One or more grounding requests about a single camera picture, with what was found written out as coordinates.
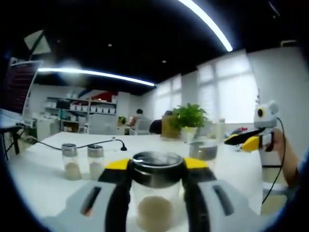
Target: black ceiling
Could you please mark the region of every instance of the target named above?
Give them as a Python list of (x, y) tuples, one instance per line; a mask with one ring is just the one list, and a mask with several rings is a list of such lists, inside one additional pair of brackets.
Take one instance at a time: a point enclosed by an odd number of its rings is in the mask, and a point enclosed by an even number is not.
[[(251, 52), (294, 39), (267, 1), (194, 2), (219, 26), (234, 50), (245, 48)], [(16, 17), (27, 23), (11, 27), (16, 38), (11, 43), (13, 55), (29, 58), (23, 38), (44, 29), (52, 52), (32, 59), (44, 59), (48, 66), (75, 61), (83, 69), (160, 83), (226, 53), (210, 28), (178, 0), (37, 1), (20, 7), (24, 11)], [(36, 81), (66, 83), (57, 77), (39, 75)], [(87, 77), (83, 85), (135, 95), (151, 89), (104, 77)]]

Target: spice jar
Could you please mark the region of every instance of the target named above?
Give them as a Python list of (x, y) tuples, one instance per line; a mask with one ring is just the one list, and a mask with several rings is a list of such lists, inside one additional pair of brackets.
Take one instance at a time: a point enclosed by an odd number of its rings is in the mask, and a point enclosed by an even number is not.
[(88, 146), (88, 161), (90, 169), (90, 177), (92, 180), (98, 180), (103, 172), (104, 154), (103, 147), (99, 145)]
[(173, 204), (179, 197), (182, 157), (141, 152), (132, 159), (132, 192), (137, 224), (147, 232), (164, 232), (172, 225)]
[(65, 169), (65, 177), (68, 180), (79, 180), (82, 178), (78, 166), (77, 148), (75, 144), (63, 144), (62, 159)]

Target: robot camera eye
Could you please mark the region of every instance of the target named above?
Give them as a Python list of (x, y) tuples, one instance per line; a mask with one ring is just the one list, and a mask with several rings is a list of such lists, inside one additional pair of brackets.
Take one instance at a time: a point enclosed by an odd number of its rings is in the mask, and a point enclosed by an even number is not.
[(257, 115), (258, 115), (259, 117), (263, 117), (264, 111), (263, 111), (262, 109), (258, 109)]

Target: fluorescent light strip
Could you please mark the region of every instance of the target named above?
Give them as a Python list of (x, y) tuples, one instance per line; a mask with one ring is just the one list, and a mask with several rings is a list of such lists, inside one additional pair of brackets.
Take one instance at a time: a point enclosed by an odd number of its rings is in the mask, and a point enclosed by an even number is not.
[(178, 0), (180, 1), (183, 5), (188, 7), (191, 11), (193, 11), (198, 17), (200, 17), (210, 28), (211, 30), (215, 33), (215, 35), (219, 38), (223, 46), (226, 48), (228, 52), (233, 51), (233, 48), (225, 35), (222, 33), (220, 28), (215, 24), (215, 22), (194, 2), (191, 0)]
[(141, 81), (138, 79), (130, 78), (130, 77), (125, 77), (125, 76), (119, 76), (119, 75), (114, 75), (114, 74), (109, 74), (105, 72), (95, 72), (95, 71), (88, 71), (88, 70), (81, 70), (81, 69), (68, 69), (68, 68), (40, 68), (38, 69), (40, 73), (48, 73), (48, 72), (57, 72), (57, 73), (80, 73), (80, 74), (89, 74), (89, 75), (96, 75), (96, 76), (106, 76), (106, 77), (111, 77), (111, 78), (116, 78), (120, 80), (125, 80), (125, 81), (132, 81), (136, 83), (140, 83), (143, 85), (147, 86), (155, 86), (154, 83), (147, 82), (147, 81)]

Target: computer screen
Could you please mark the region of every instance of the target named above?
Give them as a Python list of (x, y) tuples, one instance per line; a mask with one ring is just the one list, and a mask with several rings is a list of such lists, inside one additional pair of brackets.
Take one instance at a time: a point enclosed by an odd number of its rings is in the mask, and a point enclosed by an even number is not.
[(0, 87), (0, 109), (22, 114), (30, 86), (42, 61), (12, 64)]

